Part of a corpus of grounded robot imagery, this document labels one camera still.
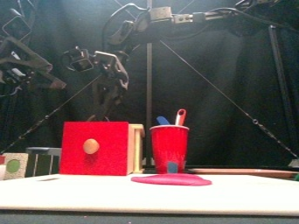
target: wooden box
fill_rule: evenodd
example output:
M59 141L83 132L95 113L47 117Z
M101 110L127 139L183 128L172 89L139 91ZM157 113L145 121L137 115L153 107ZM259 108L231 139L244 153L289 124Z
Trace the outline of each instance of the wooden box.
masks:
M60 174L125 176L135 170L135 140L128 122L65 122Z

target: cable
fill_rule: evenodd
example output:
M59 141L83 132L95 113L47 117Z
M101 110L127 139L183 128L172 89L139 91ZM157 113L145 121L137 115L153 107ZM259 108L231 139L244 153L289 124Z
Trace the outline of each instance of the cable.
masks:
M0 98L16 95L19 90L23 90L20 86L13 89L13 92L11 94L0 94Z
M112 20L116 18L116 16L127 9L127 8L136 8L139 9L140 11L148 11L148 9L144 9L144 8L140 8L137 7L133 3L128 3L127 5L124 5L120 9L117 9L115 11L115 13L111 15L108 21L105 22L104 24L104 27L101 29L101 51L104 52L105 51L105 36L107 36L107 28L108 28L108 25L111 24Z
M217 8L215 10L211 10L209 12L221 12L223 11L228 11L228 12L235 12L237 14L240 14L241 16L244 16L245 18L264 24L264 25L273 25L275 27L279 27L279 28L285 28L288 30L291 30L292 32L299 32L295 28L292 28L291 26L287 26L287 25L283 25L283 24L279 24L276 22L272 22L269 20L264 20L259 17L255 17L255 16L251 16L249 14L247 14L245 12L240 11L240 10L236 10L233 8Z
M4 154L21 140L25 136L31 134L47 121L55 113L65 106L65 104L88 88L88 86L99 79L100 75L79 90L79 92L17 137L17 139L5 147L0 152L0 155Z

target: red plastic cup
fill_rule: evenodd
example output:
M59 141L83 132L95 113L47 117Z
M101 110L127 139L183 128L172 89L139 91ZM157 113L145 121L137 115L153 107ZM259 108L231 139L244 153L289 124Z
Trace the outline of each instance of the red plastic cup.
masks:
M159 125L151 129L156 173L183 172L189 128Z

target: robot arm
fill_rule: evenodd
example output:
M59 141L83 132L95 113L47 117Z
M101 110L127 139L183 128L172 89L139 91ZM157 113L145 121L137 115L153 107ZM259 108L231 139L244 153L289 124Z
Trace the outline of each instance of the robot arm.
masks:
M49 84L37 84L37 87L65 87L65 83L49 74L52 64L13 37L7 37L0 45L0 70L5 84L20 86L24 82L31 83L35 74L40 74Z

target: black backdrop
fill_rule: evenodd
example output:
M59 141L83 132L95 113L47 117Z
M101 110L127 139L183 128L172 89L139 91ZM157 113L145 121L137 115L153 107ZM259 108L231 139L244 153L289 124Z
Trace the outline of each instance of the black backdrop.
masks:
M233 7L236 2L164 0L153 1L152 4L153 7L171 6L173 14L183 14ZM3 149L96 77L93 71L68 71L61 66L61 54L75 46L87 48L91 53L100 51L103 25L111 14L127 3L147 7L145 0L39 1L29 47L53 64L51 73L68 86L63 90L28 91L24 88L17 96L1 99ZM135 11L119 17L111 33L132 16L136 16ZM299 71L299 41L295 33L280 30L277 33L285 77L283 82L277 75L273 41L271 42L267 26L245 37L235 35L229 29L213 29L193 38L165 38L152 44L149 52L151 48L140 45L125 64L129 75L128 90L121 104L108 117L109 121L141 123L148 133L145 91L149 57L151 123L156 125L157 116L165 116L173 122L177 109L187 109L185 126L191 129L187 164L287 166L292 159L291 154L244 114L247 112L257 119L292 151L299 153L295 120L299 105L295 76ZM1 85L0 90L5 92L8 88ZM288 99L291 109L285 106ZM33 146L60 147L63 123L85 121L91 111L92 93L88 88L9 151L24 151L25 147ZM149 156L147 141L148 138L144 141L144 154Z

